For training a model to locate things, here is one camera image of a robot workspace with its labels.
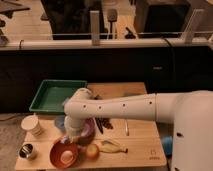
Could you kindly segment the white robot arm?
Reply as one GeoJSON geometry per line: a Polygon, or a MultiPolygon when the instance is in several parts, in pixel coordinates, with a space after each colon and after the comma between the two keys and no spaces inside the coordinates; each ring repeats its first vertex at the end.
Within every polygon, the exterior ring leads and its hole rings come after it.
{"type": "Polygon", "coordinates": [[[171,171],[213,171],[213,91],[153,93],[94,100],[78,89],[64,105],[65,130],[79,136],[88,118],[117,118],[171,123],[171,171]]]}

